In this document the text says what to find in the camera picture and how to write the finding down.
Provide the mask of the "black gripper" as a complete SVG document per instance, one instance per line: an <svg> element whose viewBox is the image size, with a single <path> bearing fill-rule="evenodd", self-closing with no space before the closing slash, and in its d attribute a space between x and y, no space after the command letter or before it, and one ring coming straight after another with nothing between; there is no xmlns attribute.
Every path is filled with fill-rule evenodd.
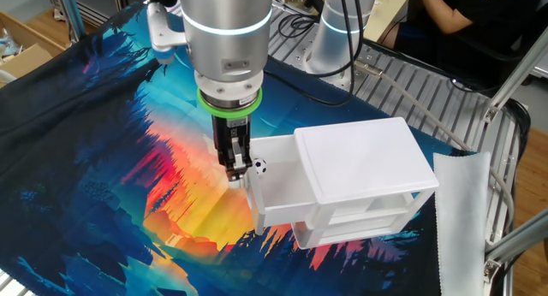
<svg viewBox="0 0 548 296"><path fill-rule="evenodd" d="M229 171L229 181L242 179L250 167L251 116L229 120L212 117L214 145L218 161Z"/></svg>

